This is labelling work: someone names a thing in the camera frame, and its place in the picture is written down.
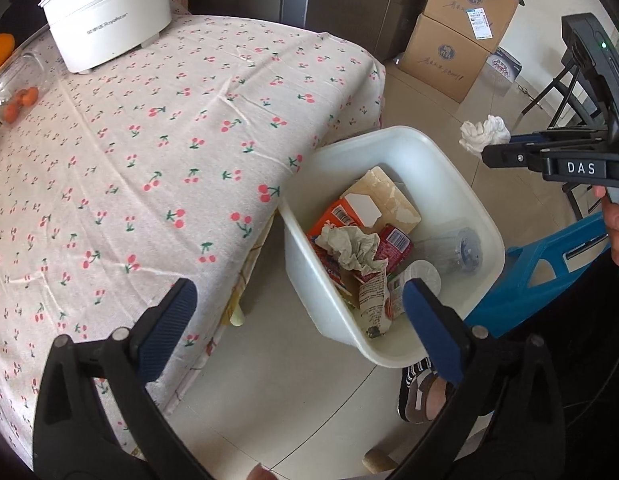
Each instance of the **white trash bin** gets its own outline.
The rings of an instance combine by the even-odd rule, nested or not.
[[[423,217],[410,233],[413,241],[470,227],[480,237],[483,262],[475,274],[443,276],[440,300],[463,319],[503,270],[503,239],[461,173],[425,134],[406,126],[343,140],[321,148],[283,189],[279,210],[285,221],[285,267],[318,331],[356,346],[370,361],[387,367],[409,366],[426,356],[407,316],[389,331],[369,339],[358,326],[312,249],[306,232],[325,209],[366,171],[380,166]]]

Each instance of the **white electric pot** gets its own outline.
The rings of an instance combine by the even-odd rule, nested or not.
[[[84,72],[146,46],[172,19],[170,0],[42,0],[70,72]]]

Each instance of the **black pants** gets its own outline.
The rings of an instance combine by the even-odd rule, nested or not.
[[[619,365],[598,400],[579,415],[619,357],[619,271],[609,251],[561,296],[504,337],[524,340],[530,333],[547,343],[566,406],[563,478],[603,478],[608,468],[619,467]]]

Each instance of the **human hand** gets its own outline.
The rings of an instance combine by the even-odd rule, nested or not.
[[[603,219],[611,242],[611,259],[619,266],[619,205],[609,200],[603,186],[594,186],[593,193],[601,199]]]
[[[270,473],[263,466],[257,464],[248,475],[248,480],[277,480],[273,473]]]

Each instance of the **crumpled paper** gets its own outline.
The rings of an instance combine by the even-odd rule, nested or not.
[[[375,260],[381,239],[376,233],[366,235],[357,226],[330,227],[324,225],[314,243],[334,256],[341,267],[358,270],[366,276],[387,267],[387,258]]]
[[[472,155],[480,158],[484,147],[490,144],[507,144],[511,135],[500,117],[488,115],[483,123],[465,121],[461,125],[462,139],[459,144]]]

